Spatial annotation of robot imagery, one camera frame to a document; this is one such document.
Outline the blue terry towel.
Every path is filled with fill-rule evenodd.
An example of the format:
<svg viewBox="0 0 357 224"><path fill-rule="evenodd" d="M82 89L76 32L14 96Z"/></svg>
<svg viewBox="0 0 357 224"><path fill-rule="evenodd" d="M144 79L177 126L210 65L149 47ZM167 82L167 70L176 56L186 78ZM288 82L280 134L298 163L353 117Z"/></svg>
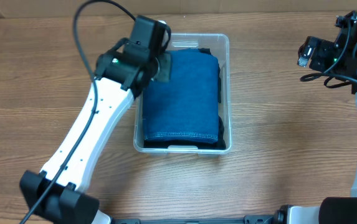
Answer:
<svg viewBox="0 0 357 224"><path fill-rule="evenodd" d="M148 142L219 139L219 61L209 49L171 52L171 78L152 82L143 97L143 135Z"/></svg>

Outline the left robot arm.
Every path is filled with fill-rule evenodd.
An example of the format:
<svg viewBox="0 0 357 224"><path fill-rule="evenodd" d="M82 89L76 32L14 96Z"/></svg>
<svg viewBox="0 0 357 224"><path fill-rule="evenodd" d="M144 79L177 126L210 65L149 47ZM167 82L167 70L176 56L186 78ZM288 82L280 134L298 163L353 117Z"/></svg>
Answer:
<svg viewBox="0 0 357 224"><path fill-rule="evenodd" d="M165 22L138 16L131 35L99 56L89 71L88 97L62 144L39 173L27 170L20 180L29 207L21 222L38 215L52 223L113 223L86 191L119 120L150 82L169 80L170 39Z"/></svg>

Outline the black cloth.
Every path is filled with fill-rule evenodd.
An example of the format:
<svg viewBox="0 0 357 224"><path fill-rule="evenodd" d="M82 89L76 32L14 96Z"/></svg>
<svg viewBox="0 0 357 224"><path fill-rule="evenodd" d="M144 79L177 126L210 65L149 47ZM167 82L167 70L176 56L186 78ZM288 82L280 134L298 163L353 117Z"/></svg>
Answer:
<svg viewBox="0 0 357 224"><path fill-rule="evenodd" d="M203 54L212 55L210 49L200 48L200 49L198 49L198 51L200 51L200 53L203 53ZM217 91L218 95L217 96L218 96L219 104L221 104L221 102L222 102L222 94L221 94L222 80L221 80L220 74L221 74L221 69L220 69L220 67L218 67L218 91ZM226 148L226 142L224 140L224 131L225 131L224 122L223 122L222 118L219 116L218 140L217 140L217 142L212 144L213 149L223 150Z"/></svg>
<svg viewBox="0 0 357 224"><path fill-rule="evenodd" d="M171 143L169 141L144 141L144 148L163 148L167 149Z"/></svg>

